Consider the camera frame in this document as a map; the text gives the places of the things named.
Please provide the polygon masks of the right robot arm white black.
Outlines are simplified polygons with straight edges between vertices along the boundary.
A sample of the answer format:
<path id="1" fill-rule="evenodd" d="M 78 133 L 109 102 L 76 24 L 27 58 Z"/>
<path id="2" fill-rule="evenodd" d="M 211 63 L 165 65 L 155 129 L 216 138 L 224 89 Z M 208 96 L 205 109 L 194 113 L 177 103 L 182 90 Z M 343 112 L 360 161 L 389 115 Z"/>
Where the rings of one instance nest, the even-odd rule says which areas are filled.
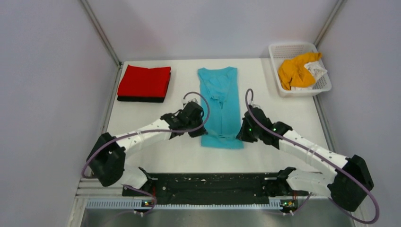
<path id="1" fill-rule="evenodd" d="M 237 138 L 250 143 L 262 141 L 317 170 L 316 173 L 295 167 L 281 170 L 277 182 L 281 194 L 313 192 L 330 198 L 346 211 L 356 211 L 374 187 L 362 157 L 347 157 L 314 144 L 283 122 L 272 123 L 258 106 L 248 105 Z"/>

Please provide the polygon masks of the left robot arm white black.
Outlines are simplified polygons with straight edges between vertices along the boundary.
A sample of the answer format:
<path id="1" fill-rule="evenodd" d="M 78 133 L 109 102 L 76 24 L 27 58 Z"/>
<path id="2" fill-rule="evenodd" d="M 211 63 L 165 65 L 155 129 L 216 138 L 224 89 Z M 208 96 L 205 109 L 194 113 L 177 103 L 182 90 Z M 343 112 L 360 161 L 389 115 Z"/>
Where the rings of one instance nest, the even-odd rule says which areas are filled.
<path id="1" fill-rule="evenodd" d="M 166 113 L 156 121 L 135 131 L 113 136 L 106 132 L 99 136 L 87 157 L 85 167 L 103 187 L 127 185 L 139 195 L 150 193 L 152 183 L 145 171 L 133 167 L 128 158 L 152 144 L 188 134 L 196 138 L 207 133 L 206 113 L 196 102 L 189 101 L 176 113 Z"/>

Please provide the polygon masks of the teal t shirt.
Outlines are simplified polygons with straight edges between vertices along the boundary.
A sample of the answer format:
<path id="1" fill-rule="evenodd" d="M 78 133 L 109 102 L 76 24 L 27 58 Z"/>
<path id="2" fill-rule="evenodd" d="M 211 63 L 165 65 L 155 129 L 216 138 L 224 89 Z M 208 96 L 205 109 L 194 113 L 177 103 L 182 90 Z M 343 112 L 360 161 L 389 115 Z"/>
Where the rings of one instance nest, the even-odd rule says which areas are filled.
<path id="1" fill-rule="evenodd" d="M 207 135 L 201 137 L 201 145 L 208 148 L 243 149 L 243 142 L 236 138 L 242 125 L 238 69 L 201 68 L 197 75 L 200 93 L 207 100 L 210 110 L 204 125 Z"/>

